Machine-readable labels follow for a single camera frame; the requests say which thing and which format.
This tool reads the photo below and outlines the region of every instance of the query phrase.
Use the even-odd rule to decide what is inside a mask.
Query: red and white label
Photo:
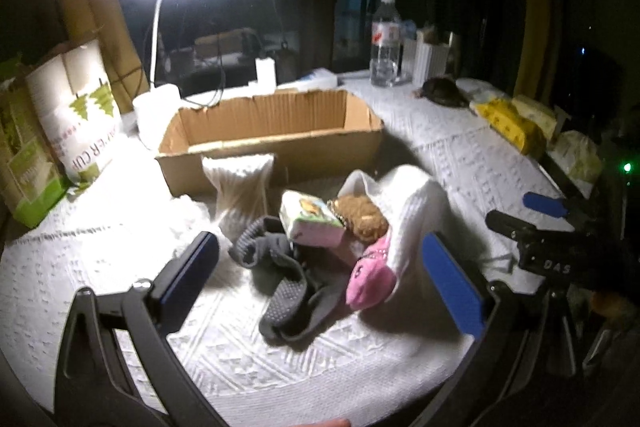
[[[389,46],[400,41],[400,25],[395,22],[374,22],[371,26],[371,44]]]

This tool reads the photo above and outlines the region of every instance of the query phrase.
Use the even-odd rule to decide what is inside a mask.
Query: brown plush toy
[[[359,240],[371,245],[383,237],[389,223],[368,196],[342,196],[328,206]]]

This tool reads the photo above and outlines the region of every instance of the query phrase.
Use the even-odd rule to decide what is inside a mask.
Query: lace tablecloth
[[[385,121],[386,162],[418,164],[466,201],[462,214],[498,208],[543,228],[562,222],[522,206],[527,190],[556,192],[528,159],[468,110],[414,100],[411,86],[346,89]],[[0,347],[28,391],[52,410],[55,365],[74,292],[126,290],[152,279],[176,251],[209,226],[204,204],[172,200],[158,164],[131,136],[112,165],[75,202],[63,200],[44,222],[10,241],[0,261]],[[476,227],[478,233],[486,233]],[[491,239],[490,257],[516,253]],[[531,292],[539,279],[504,264],[484,263],[488,277]],[[408,276],[396,297],[366,315],[350,315],[304,351],[271,347],[257,331],[266,298],[228,257],[170,344],[187,372],[233,426],[271,427],[348,417],[366,425],[423,396],[457,367],[471,339],[462,337],[432,291],[412,293]],[[161,408],[125,335],[132,376],[150,405]]]

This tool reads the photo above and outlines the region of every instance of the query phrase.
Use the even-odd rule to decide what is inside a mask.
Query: green package
[[[12,61],[16,70],[19,60]],[[0,72],[10,74],[10,64]],[[34,229],[66,193],[24,81],[0,86],[0,194],[17,221]]]

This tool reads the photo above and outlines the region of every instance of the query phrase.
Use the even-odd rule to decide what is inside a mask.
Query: desk lamp
[[[177,86],[166,84],[156,87],[156,61],[158,60],[158,25],[163,0],[156,1],[151,44],[151,66],[149,92],[137,96],[133,107],[138,120],[140,140],[150,150],[157,150],[164,131],[180,107],[180,92]]]

